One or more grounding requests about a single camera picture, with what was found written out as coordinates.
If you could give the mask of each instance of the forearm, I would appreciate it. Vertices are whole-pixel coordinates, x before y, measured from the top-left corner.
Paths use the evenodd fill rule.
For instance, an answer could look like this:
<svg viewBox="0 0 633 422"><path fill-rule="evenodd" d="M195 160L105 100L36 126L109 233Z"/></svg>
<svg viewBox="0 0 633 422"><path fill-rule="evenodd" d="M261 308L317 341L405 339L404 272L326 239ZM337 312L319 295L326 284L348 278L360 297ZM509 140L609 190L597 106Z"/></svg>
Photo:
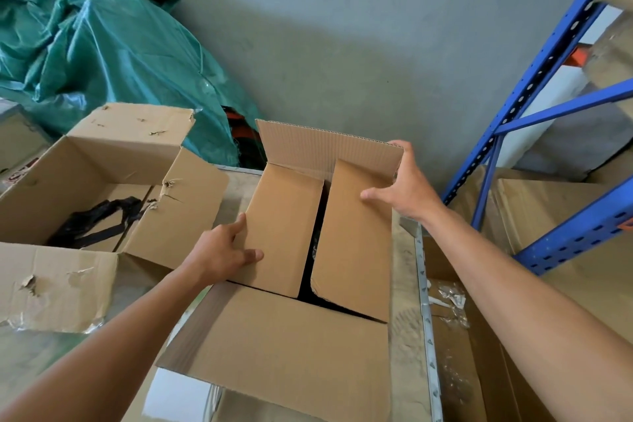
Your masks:
<svg viewBox="0 0 633 422"><path fill-rule="evenodd" d="M0 420L120 420L201 289L197 274L181 266L51 366Z"/></svg>
<svg viewBox="0 0 633 422"><path fill-rule="evenodd" d="M420 222L526 380L559 420L633 413L633 348L472 229L452 210Z"/></svg>

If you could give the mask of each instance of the person's left arm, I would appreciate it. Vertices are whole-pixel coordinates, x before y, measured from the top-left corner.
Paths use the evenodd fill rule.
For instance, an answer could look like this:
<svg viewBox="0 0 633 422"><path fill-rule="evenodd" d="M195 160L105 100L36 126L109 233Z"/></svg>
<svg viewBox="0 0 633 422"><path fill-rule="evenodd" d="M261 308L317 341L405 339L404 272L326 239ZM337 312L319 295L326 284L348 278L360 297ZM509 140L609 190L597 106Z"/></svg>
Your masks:
<svg viewBox="0 0 633 422"><path fill-rule="evenodd" d="M202 289L263 258L235 250L246 216L200 237L180 267L46 370L0 421L119 421L173 327Z"/></svg>

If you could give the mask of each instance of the person's right arm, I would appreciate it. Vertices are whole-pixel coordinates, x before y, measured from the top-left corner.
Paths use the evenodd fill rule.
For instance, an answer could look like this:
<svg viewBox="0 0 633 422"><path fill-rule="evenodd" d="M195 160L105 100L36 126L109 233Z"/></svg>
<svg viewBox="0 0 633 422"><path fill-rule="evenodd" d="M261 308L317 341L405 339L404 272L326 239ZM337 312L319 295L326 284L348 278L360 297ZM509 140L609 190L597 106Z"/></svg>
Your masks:
<svg viewBox="0 0 633 422"><path fill-rule="evenodd" d="M557 420L633 420L633 346L445 207L411 145L392 143L405 149L396 182L361 197L383 200L426 228Z"/></svg>

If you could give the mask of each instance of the hand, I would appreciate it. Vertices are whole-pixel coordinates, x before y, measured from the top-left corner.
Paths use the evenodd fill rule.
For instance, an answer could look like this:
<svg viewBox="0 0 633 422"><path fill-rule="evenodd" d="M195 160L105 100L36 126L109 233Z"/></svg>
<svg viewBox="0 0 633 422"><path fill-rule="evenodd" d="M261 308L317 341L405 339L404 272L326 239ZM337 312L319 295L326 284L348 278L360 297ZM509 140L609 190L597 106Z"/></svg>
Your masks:
<svg viewBox="0 0 633 422"><path fill-rule="evenodd" d="M360 197L386 202L401 215L422 222L422 219L434 210L443 209L444 204L418 169L411 143L403 140L392 140L389 143L405 149L395 183L386 188L373 187L363 190Z"/></svg>
<svg viewBox="0 0 633 422"><path fill-rule="evenodd" d="M246 214L240 214L234 223L204 232L181 267L193 270L206 287L228 279L242 266L259 262L264 258L261 250L233 248L233 239L245 228Z"/></svg>

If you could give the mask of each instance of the cardboard box flap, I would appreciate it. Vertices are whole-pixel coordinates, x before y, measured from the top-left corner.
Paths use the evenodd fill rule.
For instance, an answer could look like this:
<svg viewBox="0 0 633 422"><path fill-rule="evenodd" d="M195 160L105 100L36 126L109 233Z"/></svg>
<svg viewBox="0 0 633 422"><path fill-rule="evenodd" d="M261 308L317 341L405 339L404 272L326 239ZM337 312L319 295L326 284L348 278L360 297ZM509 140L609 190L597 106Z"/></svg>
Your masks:
<svg viewBox="0 0 633 422"><path fill-rule="evenodd" d="M0 243L0 322L88 332L110 305L116 254Z"/></svg>
<svg viewBox="0 0 633 422"><path fill-rule="evenodd" d="M230 282L157 365L329 422L385 422L387 326Z"/></svg>
<svg viewBox="0 0 633 422"><path fill-rule="evenodd" d="M194 122L190 108L111 102L94 109L68 136L179 146Z"/></svg>
<svg viewBox="0 0 633 422"><path fill-rule="evenodd" d="M213 227L228 176L181 148L150 206L120 251L175 269Z"/></svg>
<svg viewBox="0 0 633 422"><path fill-rule="evenodd" d="M299 295L323 179L267 164L246 211L246 230L235 246L261 249L264 259L231 280L269 292Z"/></svg>
<svg viewBox="0 0 633 422"><path fill-rule="evenodd" d="M281 122L257 120L268 162L332 180L337 159L393 177L403 149L376 140Z"/></svg>
<svg viewBox="0 0 633 422"><path fill-rule="evenodd" d="M362 201L369 187L391 180L337 161L310 284L319 296L354 312L389 321L391 208Z"/></svg>

